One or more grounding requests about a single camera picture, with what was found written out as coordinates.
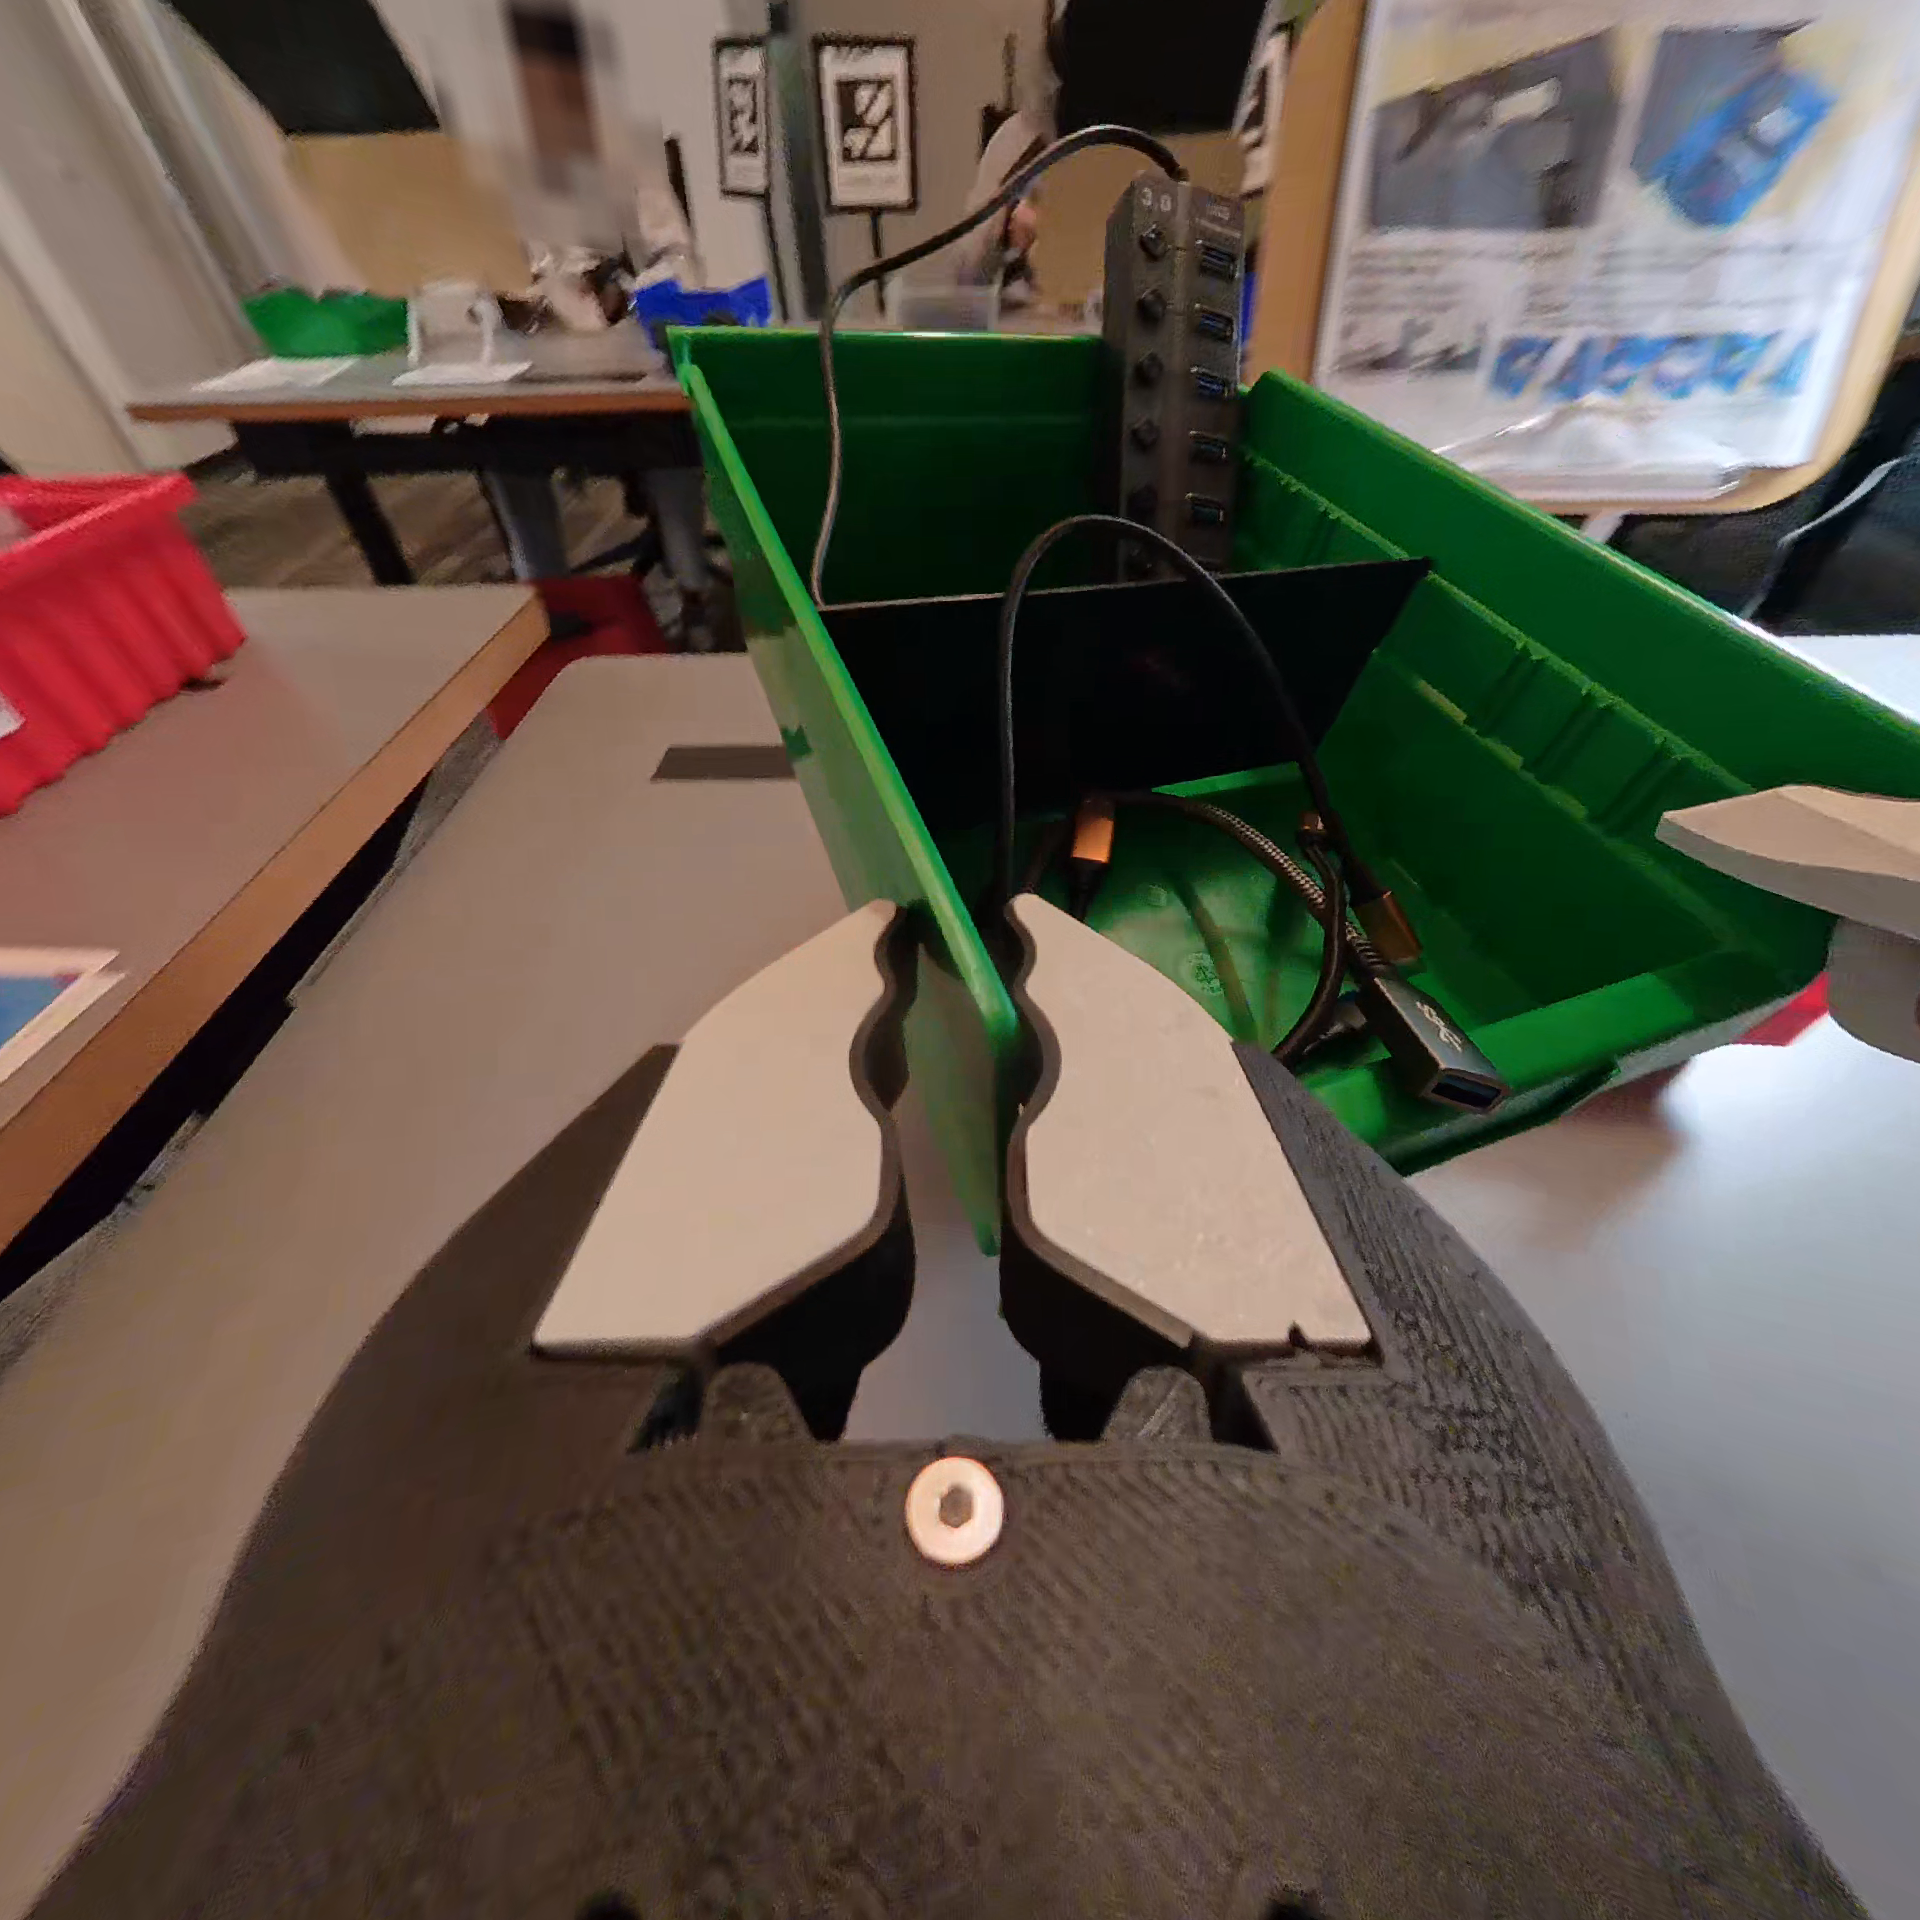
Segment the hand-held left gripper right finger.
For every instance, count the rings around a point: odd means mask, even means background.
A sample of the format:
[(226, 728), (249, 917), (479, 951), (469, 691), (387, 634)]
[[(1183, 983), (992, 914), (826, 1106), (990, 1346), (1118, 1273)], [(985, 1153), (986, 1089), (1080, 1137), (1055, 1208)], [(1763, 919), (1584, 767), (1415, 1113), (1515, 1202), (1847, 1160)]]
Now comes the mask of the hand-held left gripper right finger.
[(998, 1312), (1048, 1436), (1099, 1436), (1139, 1373), (1241, 1427), (1243, 1378), (1373, 1367), (1353, 1240), (1262, 1103), (1266, 1073), (1161, 972), (1042, 896), (1005, 909), (1027, 1085), (1000, 1176)]

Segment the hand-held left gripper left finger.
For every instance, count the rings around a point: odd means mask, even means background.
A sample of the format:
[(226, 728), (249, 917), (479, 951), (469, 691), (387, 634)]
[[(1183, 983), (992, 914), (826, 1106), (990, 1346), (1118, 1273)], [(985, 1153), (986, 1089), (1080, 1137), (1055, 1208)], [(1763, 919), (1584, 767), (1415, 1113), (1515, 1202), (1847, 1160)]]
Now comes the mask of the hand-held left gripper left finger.
[(535, 1356), (770, 1369), (840, 1436), (915, 1287), (896, 1104), (915, 993), (902, 908), (864, 903), (672, 1049), (535, 1322)]

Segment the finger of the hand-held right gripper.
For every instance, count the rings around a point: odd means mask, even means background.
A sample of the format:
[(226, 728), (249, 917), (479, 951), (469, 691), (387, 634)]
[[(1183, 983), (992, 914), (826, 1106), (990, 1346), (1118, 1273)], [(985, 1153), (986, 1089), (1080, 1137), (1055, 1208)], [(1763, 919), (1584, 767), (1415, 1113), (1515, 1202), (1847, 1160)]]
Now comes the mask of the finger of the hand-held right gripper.
[(1831, 930), (1829, 1016), (1854, 1040), (1917, 1064), (1917, 941), (1897, 930), (1838, 922)]
[(1917, 800), (1771, 787), (1667, 810), (1657, 839), (1771, 896), (1917, 940)]

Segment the green plastic bin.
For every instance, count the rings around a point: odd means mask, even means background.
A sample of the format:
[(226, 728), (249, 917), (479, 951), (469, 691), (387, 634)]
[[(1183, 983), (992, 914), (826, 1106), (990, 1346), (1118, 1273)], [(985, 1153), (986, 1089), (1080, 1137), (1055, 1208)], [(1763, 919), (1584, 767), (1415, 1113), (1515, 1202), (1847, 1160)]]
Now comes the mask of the green plastic bin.
[[(904, 1058), (985, 1251), (1024, 1032), (1005, 988), (1000, 597), (1091, 512), (1109, 378), (1085, 339), (854, 331), (826, 601), (811, 331), (672, 345), (758, 683), (847, 900), (918, 922)], [(1570, 1113), (1743, 1032), (1816, 975), (1829, 919), (1657, 842), (1778, 784), (1915, 799), (1915, 725), (1607, 547), (1285, 378), (1243, 399), (1225, 587), (1275, 659), (1329, 799), (1421, 944), (1411, 980), (1509, 1093), (1411, 1096), (1376, 1040), (1302, 1068), (1394, 1171)]]

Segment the instruction sheet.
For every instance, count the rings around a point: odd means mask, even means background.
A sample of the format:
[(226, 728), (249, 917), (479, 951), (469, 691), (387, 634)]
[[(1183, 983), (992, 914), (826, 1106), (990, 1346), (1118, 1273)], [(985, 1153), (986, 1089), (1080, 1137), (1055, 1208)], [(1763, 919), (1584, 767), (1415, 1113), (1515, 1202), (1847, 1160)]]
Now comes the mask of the instruction sheet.
[(1915, 5), (1363, 5), (1312, 380), (1539, 503), (1838, 434), (1905, 305)]

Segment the long wooden table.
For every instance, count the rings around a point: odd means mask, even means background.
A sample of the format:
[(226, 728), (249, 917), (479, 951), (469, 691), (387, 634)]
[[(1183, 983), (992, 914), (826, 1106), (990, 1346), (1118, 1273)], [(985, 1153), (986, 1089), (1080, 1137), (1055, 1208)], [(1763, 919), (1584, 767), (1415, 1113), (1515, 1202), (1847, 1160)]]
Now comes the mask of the long wooden table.
[(113, 983), (3, 1073), (14, 1242), (545, 641), (519, 586), (241, 589), (247, 643), (2, 824), (3, 949)]

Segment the blue printed sheet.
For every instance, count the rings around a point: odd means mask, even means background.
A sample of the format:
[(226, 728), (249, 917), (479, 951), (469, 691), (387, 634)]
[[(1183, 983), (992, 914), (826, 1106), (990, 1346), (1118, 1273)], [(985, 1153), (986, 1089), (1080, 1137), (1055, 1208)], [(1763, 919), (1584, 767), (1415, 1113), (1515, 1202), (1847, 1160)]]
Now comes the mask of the blue printed sheet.
[(2, 1081), (30, 1066), (120, 978), (115, 951), (2, 949)]

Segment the red crate on far table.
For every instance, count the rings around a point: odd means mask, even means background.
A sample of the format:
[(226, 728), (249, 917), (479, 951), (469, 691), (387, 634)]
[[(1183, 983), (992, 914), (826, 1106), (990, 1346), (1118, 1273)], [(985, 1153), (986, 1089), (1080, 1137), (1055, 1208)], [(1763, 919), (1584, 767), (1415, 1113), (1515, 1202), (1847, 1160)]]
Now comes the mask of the red crate on far table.
[(2, 812), (203, 682), (243, 627), (183, 472), (2, 480)]

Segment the wooden side table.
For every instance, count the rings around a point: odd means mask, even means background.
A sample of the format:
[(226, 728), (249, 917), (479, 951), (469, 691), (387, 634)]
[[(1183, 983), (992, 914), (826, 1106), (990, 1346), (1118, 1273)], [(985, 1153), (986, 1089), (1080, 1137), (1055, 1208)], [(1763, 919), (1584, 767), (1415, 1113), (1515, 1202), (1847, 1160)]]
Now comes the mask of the wooden side table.
[(693, 412), (665, 357), (630, 322), (507, 345), (507, 373), (403, 352), (350, 360), (321, 380), (254, 362), (126, 404), (139, 425), (215, 425), (259, 479), (315, 479), (376, 586), (415, 581), (371, 483), (475, 479), (519, 583), (559, 578), (557, 474), (618, 483), (639, 512), (656, 474), (701, 465)]

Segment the small green basket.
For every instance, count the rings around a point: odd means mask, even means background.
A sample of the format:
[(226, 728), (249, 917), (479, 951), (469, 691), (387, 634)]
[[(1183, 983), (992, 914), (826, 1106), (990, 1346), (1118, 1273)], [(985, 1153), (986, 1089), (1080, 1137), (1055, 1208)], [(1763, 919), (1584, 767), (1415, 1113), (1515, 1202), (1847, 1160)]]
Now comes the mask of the small green basket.
[(401, 298), (311, 296), (281, 283), (243, 299), (241, 311), (265, 355), (283, 362), (376, 357), (408, 345), (408, 303)]

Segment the framed marker sign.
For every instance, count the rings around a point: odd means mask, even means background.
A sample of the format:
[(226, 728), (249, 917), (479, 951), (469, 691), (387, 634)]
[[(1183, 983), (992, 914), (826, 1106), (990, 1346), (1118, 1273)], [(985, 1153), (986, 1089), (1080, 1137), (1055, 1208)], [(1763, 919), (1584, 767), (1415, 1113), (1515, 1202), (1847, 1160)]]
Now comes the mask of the framed marker sign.
[(767, 201), (773, 185), (773, 88), (765, 40), (710, 44), (717, 191), (730, 201)]
[(918, 68), (910, 37), (808, 40), (830, 213), (920, 205)]

